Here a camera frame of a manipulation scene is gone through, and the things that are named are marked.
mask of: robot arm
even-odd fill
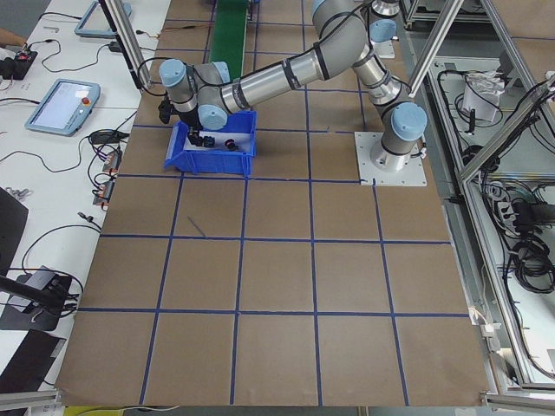
[[[295,55],[230,82],[223,62],[190,66],[178,60],[160,66],[160,78],[180,118],[190,127],[219,130],[227,115],[248,109],[315,81],[327,81],[352,68],[369,89],[385,126],[375,163],[401,170],[427,124],[424,111],[408,102],[408,91],[374,53],[367,23],[395,16],[398,0],[375,0],[355,7],[353,0],[315,0],[312,22],[320,41]],[[365,10],[362,17],[360,10]]]

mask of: item in bin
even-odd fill
[[[235,144],[235,140],[234,139],[228,139],[225,141],[225,147],[227,147],[228,150],[235,152],[237,149],[239,149],[239,147]]]

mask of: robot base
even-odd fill
[[[426,186],[426,175],[420,158],[408,160],[399,172],[385,172],[377,167],[370,158],[372,146],[382,138],[382,133],[356,132],[356,158],[361,185],[376,186]],[[413,153],[418,153],[415,146]]]
[[[372,46],[376,54],[381,59],[395,59],[395,49],[393,49],[393,42],[372,42]]]

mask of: screen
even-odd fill
[[[65,128],[77,108],[79,108],[81,100],[88,96],[90,90],[89,85],[60,82],[31,124],[51,128]]]
[[[95,3],[93,11],[87,17],[87,21],[81,27],[82,30],[97,30],[101,32],[106,32],[110,30],[110,25],[108,24],[108,20],[106,20],[106,16],[104,16],[104,12],[102,11],[102,7]]]

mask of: power adapter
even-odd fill
[[[116,52],[118,54],[121,53],[121,47],[120,44],[118,43],[118,41],[112,41],[108,44],[108,49],[110,50],[110,52]]]
[[[93,145],[106,145],[110,143],[119,143],[123,139],[129,137],[129,133],[122,133],[115,130],[96,130],[90,135],[90,141]]]

